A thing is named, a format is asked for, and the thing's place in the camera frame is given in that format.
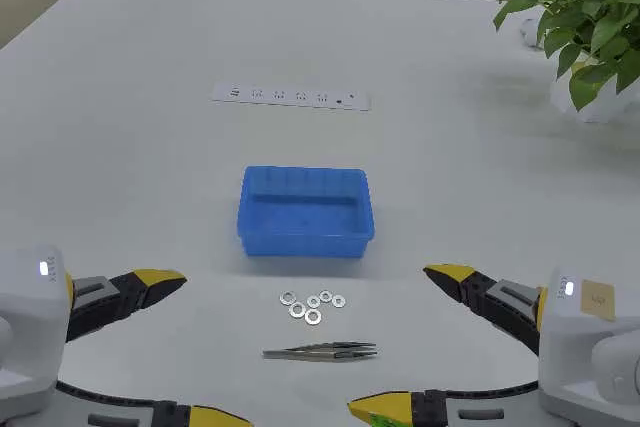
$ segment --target metal tweezers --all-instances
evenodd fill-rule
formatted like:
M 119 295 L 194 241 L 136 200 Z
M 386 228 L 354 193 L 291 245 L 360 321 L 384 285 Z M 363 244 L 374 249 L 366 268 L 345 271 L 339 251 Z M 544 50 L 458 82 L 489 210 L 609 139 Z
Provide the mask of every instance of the metal tweezers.
M 265 350 L 265 359 L 316 360 L 324 362 L 366 359 L 376 355 L 376 344 L 368 342 L 331 342 L 295 347 L 293 349 Z

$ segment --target metal washer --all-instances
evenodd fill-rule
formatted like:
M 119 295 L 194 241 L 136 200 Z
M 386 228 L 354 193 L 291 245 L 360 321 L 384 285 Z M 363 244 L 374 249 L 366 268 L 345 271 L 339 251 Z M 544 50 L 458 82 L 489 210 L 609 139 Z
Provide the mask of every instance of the metal washer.
M 307 305 L 312 309 L 317 309 L 318 307 L 320 307 L 320 303 L 320 297 L 318 297 L 317 295 L 310 295 L 307 299 Z
M 302 302 L 294 302 L 289 307 L 289 315 L 294 319 L 301 319 L 302 317 L 305 316 L 306 312 L 307 312 L 307 308 L 304 306 Z
M 295 301 L 296 301 L 296 294 L 294 292 L 291 292 L 290 290 L 283 292 L 282 295 L 280 296 L 280 303 L 282 305 L 291 305 Z
M 322 292 L 320 292 L 319 297 L 322 302 L 328 303 L 331 302 L 331 299 L 333 299 L 333 294 L 328 290 L 323 290 Z
M 309 325 L 318 325 L 320 322 L 322 322 L 322 314 L 317 309 L 309 309 L 307 310 L 307 313 L 304 315 L 304 320 Z
M 341 309 L 347 304 L 347 299 L 345 299 L 342 295 L 334 295 L 333 299 L 331 299 L 331 303 L 334 307 Z

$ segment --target white table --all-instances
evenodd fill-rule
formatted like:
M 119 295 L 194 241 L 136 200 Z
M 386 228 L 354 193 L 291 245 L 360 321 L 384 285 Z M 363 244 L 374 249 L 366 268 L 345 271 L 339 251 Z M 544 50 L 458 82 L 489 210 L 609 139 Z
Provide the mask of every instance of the white table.
M 555 66 L 473 0 L 61 0 L 0 51 L 0 247 L 57 244 L 75 276 L 178 268 L 180 291 L 67 347 L 61 378 L 212 404 L 256 425 L 358 426 L 385 390 L 536 376 L 512 339 L 430 284 L 427 262 L 538 285 L 555 266 L 638 285 L 640 137 L 548 104 Z M 370 113 L 225 105 L 217 79 L 362 88 Z M 361 261 L 249 259 L 249 164 L 355 166 L 376 239 Z M 316 328 L 278 302 L 327 288 Z M 265 361 L 368 340 L 378 359 Z

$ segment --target plastic bin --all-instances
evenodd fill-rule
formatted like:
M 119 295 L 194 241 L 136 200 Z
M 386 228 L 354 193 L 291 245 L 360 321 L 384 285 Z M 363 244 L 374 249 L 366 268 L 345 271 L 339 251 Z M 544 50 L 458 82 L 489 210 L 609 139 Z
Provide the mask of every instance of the plastic bin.
M 362 257 L 374 235 L 367 176 L 356 169 L 247 167 L 238 235 L 247 255 Z

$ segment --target power strip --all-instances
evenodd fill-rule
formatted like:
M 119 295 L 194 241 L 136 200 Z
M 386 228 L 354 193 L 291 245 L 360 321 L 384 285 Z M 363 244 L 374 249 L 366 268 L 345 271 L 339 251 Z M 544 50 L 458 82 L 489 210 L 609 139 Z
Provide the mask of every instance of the power strip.
M 371 110 L 366 94 L 358 91 L 305 89 L 302 87 L 247 85 L 217 82 L 212 99 L 245 104 L 291 105 L 339 110 Z

